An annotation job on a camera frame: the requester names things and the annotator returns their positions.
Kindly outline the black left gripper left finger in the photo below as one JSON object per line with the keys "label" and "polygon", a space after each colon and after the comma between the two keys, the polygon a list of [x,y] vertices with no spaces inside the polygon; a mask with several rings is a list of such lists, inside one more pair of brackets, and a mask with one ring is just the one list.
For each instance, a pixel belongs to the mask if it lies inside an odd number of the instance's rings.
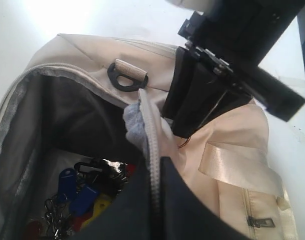
{"label": "black left gripper left finger", "polygon": [[150,182],[146,169],[137,169],[122,192],[72,240],[150,240]]}

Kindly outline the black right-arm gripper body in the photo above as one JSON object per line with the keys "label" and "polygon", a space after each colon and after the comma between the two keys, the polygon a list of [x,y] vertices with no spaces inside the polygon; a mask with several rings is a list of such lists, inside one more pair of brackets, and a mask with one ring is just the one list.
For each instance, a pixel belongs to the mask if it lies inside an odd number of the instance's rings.
{"label": "black right-arm gripper body", "polygon": [[207,96],[223,92],[248,94],[271,115],[287,122],[305,104],[305,98],[259,64],[278,41],[304,0],[205,0],[178,31],[190,46],[212,59],[209,69],[217,88]]}

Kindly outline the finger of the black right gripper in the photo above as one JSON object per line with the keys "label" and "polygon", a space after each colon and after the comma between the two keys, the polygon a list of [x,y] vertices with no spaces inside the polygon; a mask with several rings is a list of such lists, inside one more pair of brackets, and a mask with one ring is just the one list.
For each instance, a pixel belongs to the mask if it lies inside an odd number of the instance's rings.
{"label": "finger of the black right gripper", "polygon": [[162,108],[164,117],[174,119],[186,102],[185,98],[188,95],[198,63],[204,64],[209,69],[213,67],[213,60],[204,51],[199,51],[196,48],[191,51],[181,46],[175,51],[173,78]]}
{"label": "finger of the black right gripper", "polygon": [[210,96],[189,96],[180,107],[171,126],[175,136],[188,138],[205,124],[251,101],[248,94],[222,92]]}

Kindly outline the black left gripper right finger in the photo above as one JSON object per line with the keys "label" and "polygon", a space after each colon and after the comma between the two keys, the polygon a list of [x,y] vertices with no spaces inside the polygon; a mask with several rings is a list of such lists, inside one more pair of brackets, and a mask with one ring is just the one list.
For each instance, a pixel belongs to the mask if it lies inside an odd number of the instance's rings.
{"label": "black left gripper right finger", "polygon": [[205,207],[184,183],[170,157],[161,158],[165,240],[231,240],[232,230]]}

